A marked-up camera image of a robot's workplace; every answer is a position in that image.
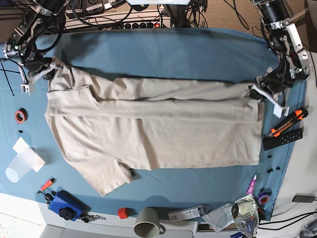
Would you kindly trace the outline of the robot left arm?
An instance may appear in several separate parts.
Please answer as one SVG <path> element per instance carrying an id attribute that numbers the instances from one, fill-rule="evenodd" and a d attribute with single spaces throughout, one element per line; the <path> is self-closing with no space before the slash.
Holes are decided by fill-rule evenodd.
<path id="1" fill-rule="evenodd" d="M 268 49 L 278 58 L 279 65 L 269 67 L 264 75 L 257 76 L 250 94 L 266 98 L 274 104 L 280 115 L 287 114 L 285 92 L 297 81 L 306 81 L 311 65 L 304 49 L 295 21 L 283 0 L 253 0 L 261 18 L 261 32 Z"/>

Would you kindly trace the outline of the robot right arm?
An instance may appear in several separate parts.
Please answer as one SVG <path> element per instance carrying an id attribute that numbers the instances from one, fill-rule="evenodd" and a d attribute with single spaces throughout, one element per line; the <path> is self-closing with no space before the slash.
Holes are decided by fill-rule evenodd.
<path id="1" fill-rule="evenodd" d="M 23 16 L 20 24 L 3 46 L 1 62 L 10 61 L 18 65 L 24 85 L 35 83 L 55 69 L 55 59 L 45 54 L 60 41 L 66 24 L 67 0 L 36 0 Z M 36 40 L 55 24 L 57 38 L 46 49 L 38 49 Z"/>

